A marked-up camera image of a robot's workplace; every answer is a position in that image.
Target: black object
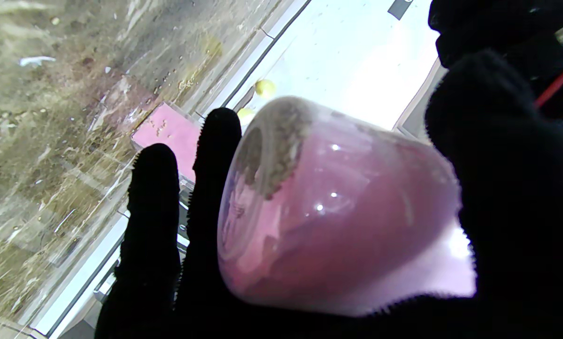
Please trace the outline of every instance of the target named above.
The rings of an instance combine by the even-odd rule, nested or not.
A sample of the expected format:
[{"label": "black object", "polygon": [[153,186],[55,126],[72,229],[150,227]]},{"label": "black object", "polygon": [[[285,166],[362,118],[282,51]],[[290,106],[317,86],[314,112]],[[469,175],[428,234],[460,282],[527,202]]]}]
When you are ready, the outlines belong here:
[{"label": "black object", "polygon": [[412,2],[413,0],[395,0],[391,8],[388,9],[388,12],[396,17],[396,19],[400,20],[402,16],[405,15],[407,8],[411,6]]}]

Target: gloved hand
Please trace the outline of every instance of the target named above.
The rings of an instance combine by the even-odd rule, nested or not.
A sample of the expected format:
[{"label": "gloved hand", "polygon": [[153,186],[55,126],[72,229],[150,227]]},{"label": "gloved hand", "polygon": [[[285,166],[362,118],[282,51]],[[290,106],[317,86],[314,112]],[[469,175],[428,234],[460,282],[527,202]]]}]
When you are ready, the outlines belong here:
[{"label": "gloved hand", "polygon": [[430,138],[462,185],[460,221],[479,274],[474,298],[417,296],[364,318],[257,307],[235,298],[217,266],[217,217],[241,129],[233,111],[217,109],[198,142],[191,243],[179,281],[174,154],[153,145],[137,158],[121,264],[96,338],[563,331],[563,126],[543,120],[533,100],[526,82],[500,56],[484,51],[449,71],[426,114]]}]

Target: pink plastic cup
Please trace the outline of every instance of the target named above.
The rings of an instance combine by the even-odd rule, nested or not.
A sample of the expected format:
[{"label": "pink plastic cup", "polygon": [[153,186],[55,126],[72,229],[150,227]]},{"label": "pink plastic cup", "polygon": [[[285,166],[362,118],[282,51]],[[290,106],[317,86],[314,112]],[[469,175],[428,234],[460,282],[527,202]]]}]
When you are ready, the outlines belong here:
[{"label": "pink plastic cup", "polygon": [[249,303],[351,316],[426,292],[471,296],[458,194],[434,148],[304,99],[276,99],[230,167],[221,275]]}]

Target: glove finger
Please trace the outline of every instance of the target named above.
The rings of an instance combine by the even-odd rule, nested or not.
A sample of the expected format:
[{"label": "glove finger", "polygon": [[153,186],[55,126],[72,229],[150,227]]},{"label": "glove finger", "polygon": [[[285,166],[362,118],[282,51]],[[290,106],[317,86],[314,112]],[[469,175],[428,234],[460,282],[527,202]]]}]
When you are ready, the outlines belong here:
[{"label": "glove finger", "polygon": [[561,309],[563,126],[518,78],[497,54],[463,58],[432,95],[426,128],[462,187],[478,295]]},{"label": "glove finger", "polygon": [[193,165],[196,183],[187,213],[190,243],[183,261],[176,309],[189,303],[197,313],[200,307],[209,308],[208,300],[219,309],[226,301],[237,302],[219,273],[217,219],[227,172],[241,137],[238,116],[230,109],[213,110],[202,127]]},{"label": "glove finger", "polygon": [[179,180],[175,155],[156,144],[135,161],[131,212],[121,245],[116,282],[99,314],[96,338],[124,331],[129,324],[158,322],[172,311],[181,271],[177,249]]}]

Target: pink block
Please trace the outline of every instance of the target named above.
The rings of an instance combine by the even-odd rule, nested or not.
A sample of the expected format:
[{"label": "pink block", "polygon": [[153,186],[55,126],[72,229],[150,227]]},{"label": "pink block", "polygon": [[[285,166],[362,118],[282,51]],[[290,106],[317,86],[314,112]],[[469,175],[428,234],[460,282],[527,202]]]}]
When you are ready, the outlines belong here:
[{"label": "pink block", "polygon": [[196,181],[193,161],[200,129],[167,104],[157,107],[131,136],[139,146],[146,148],[154,144],[166,144],[175,153],[180,174]]}]

